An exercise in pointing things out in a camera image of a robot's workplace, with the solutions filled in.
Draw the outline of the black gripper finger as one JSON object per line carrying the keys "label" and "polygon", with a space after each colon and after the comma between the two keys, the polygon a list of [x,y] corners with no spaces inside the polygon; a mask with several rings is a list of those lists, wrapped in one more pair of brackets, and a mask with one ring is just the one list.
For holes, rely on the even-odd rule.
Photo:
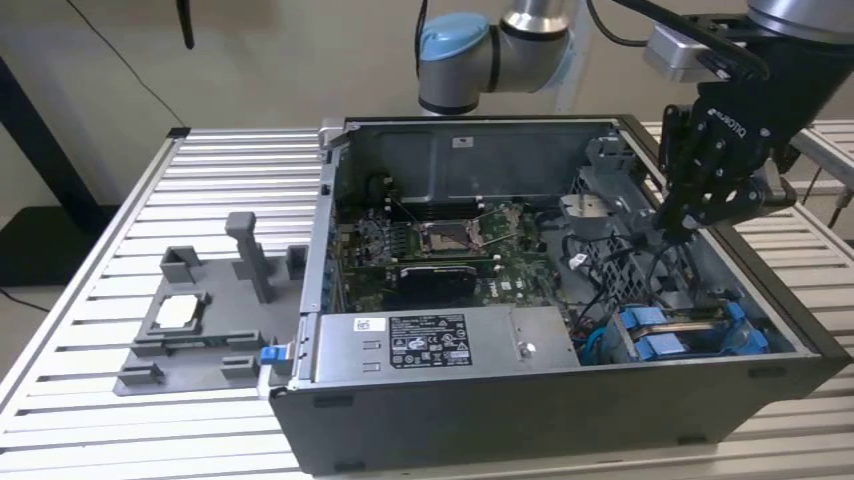
{"label": "black gripper finger", "polygon": [[714,173],[728,143],[717,127],[716,108],[708,103],[665,109],[660,166],[666,195],[656,214],[656,229],[668,242],[685,242],[693,231],[725,219],[725,191]]}
{"label": "black gripper finger", "polygon": [[772,181],[753,176],[738,184],[704,191],[681,214],[680,226],[694,231],[720,224],[736,225],[788,209],[797,199],[794,188],[778,174],[772,175]]}

